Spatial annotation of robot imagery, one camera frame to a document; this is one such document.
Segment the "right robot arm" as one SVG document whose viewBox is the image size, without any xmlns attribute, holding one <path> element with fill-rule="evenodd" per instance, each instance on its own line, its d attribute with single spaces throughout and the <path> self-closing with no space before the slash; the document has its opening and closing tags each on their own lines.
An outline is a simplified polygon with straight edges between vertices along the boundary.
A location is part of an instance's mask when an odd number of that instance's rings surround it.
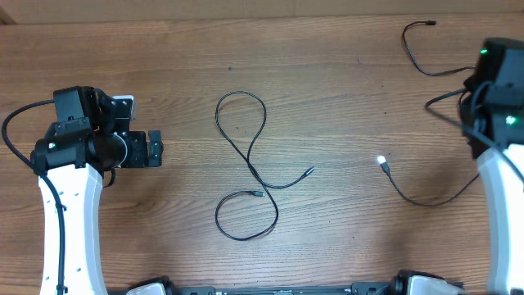
<svg viewBox="0 0 524 295">
<path fill-rule="evenodd" d="M 493 294 L 523 292 L 523 43 L 488 38 L 459 105 L 486 192 Z"/>
</svg>

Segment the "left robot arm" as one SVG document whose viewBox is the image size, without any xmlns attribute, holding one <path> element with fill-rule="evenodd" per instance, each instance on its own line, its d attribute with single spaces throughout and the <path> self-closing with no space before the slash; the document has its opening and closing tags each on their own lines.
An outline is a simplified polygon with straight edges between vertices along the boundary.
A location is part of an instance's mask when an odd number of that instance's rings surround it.
<svg viewBox="0 0 524 295">
<path fill-rule="evenodd" d="M 44 208 L 42 294 L 105 294 L 99 242 L 99 204 L 106 172 L 159 167 L 160 131 L 132 131 L 132 95 L 109 96 L 74 86 L 52 99 L 57 120 L 31 153 L 42 171 Z"/>
</svg>

